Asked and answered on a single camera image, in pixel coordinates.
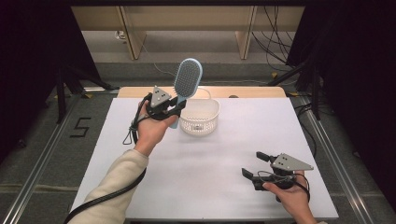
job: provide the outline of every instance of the white tabletop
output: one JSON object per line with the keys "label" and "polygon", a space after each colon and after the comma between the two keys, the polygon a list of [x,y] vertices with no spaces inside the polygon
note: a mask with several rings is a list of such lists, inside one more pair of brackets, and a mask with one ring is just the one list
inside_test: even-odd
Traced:
{"label": "white tabletop", "polygon": [[[122,144],[141,99],[116,98],[107,114],[73,208],[105,176],[110,164],[131,147]],[[256,191],[241,168],[272,172],[256,151],[286,153],[315,167],[306,171],[315,217],[337,218],[288,98],[217,99],[219,125],[196,137],[168,129],[150,155],[148,171],[127,210],[140,220],[253,221],[290,217],[275,195]]]}

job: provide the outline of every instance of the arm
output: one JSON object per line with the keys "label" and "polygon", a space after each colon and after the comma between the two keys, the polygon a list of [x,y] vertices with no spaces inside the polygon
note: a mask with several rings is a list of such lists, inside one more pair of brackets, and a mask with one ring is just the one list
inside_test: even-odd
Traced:
{"label": "arm", "polygon": [[[145,113],[146,108],[143,106],[141,114]],[[176,119],[177,116],[161,121],[142,120],[138,126],[139,140],[134,149],[126,151],[113,162],[105,178],[97,188],[88,194],[85,202],[123,189],[133,183],[149,164],[149,155],[163,139],[166,129]],[[83,211],[69,223],[123,223],[125,211],[132,200],[135,189]]]}

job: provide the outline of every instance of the white basket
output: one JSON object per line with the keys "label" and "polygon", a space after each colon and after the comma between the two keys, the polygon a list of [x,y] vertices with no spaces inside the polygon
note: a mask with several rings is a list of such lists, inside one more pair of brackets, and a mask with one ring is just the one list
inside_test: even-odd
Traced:
{"label": "white basket", "polygon": [[204,136],[218,126],[220,104],[212,99],[189,99],[180,114],[181,129],[191,135]]}

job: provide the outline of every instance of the sleeve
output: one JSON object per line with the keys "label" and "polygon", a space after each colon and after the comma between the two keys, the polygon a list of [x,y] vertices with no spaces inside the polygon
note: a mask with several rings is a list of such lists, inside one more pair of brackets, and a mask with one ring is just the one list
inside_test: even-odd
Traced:
{"label": "sleeve", "polygon": [[[84,203],[130,185],[140,176],[148,164],[149,158],[147,156],[134,149],[126,151],[113,162],[105,178],[97,188],[88,194]],[[136,188],[116,198],[88,208],[76,215],[69,223],[121,224],[124,222],[125,211],[132,200],[135,190]]]}

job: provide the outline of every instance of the hand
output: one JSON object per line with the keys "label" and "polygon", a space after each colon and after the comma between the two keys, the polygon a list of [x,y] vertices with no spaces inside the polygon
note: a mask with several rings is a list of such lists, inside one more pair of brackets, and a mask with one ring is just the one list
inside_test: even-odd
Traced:
{"label": "hand", "polygon": [[[304,175],[304,171],[296,171],[295,174]],[[305,179],[300,175],[296,176],[296,180],[306,187]],[[283,207],[293,216],[297,223],[317,223],[309,208],[308,197],[303,189],[296,185],[290,189],[280,189],[277,185],[269,182],[264,183],[262,186],[273,192],[280,199]]]}
{"label": "hand", "polygon": [[[146,105],[149,101],[146,101],[142,109],[140,111],[140,115],[147,114]],[[152,149],[163,140],[163,136],[165,135],[166,129],[173,124],[177,119],[176,115],[171,116],[168,119],[164,120],[155,120],[155,119],[143,119],[139,122],[137,126],[138,132],[138,141],[135,150],[140,153],[149,156]]]}

